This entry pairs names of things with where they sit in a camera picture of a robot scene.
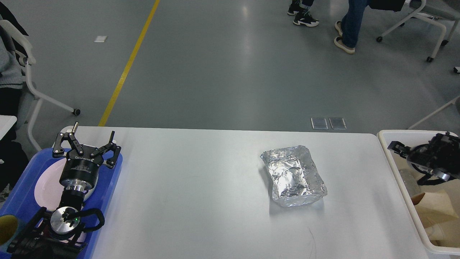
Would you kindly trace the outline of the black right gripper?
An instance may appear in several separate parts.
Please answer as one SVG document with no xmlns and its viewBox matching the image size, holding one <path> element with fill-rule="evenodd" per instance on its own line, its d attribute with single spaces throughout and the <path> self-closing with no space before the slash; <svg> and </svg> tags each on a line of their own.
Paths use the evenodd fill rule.
<svg viewBox="0 0 460 259">
<path fill-rule="evenodd" d="M 419 186 L 435 186 L 459 179 L 459 137 L 449 132 L 436 134 L 427 144 L 413 148 L 391 141 L 387 149 L 400 157 L 408 157 L 409 164 L 424 174 L 417 180 Z"/>
</svg>

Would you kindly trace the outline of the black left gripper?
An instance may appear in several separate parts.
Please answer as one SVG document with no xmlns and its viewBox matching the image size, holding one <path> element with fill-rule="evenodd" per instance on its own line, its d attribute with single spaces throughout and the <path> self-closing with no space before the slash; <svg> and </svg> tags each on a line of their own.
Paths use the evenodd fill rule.
<svg viewBox="0 0 460 259">
<path fill-rule="evenodd" d="M 114 168 L 120 156 L 121 146 L 116 143 L 115 131 L 112 131 L 107 144 L 91 151 L 90 159 L 84 158 L 83 146 L 75 137 L 78 126 L 79 122 L 76 121 L 70 131 L 57 134 L 52 157 L 66 158 L 59 178 L 62 186 L 67 189 L 71 186 L 79 186 L 84 190 L 92 190 L 97 185 L 99 166 Z M 69 151 L 65 151 L 62 147 L 64 142 L 69 144 Z"/>
</svg>

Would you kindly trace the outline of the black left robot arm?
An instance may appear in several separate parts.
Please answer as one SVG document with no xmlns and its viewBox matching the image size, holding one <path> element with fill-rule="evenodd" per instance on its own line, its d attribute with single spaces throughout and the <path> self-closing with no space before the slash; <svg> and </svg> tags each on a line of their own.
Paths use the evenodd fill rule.
<svg viewBox="0 0 460 259">
<path fill-rule="evenodd" d="M 2 259 L 92 256 L 120 175 L 121 146 L 114 131 L 101 147 L 79 143 L 77 127 L 33 156 L 2 206 L 2 218 L 18 221 L 1 226 L 1 234 L 12 234 L 1 242 Z"/>
</svg>

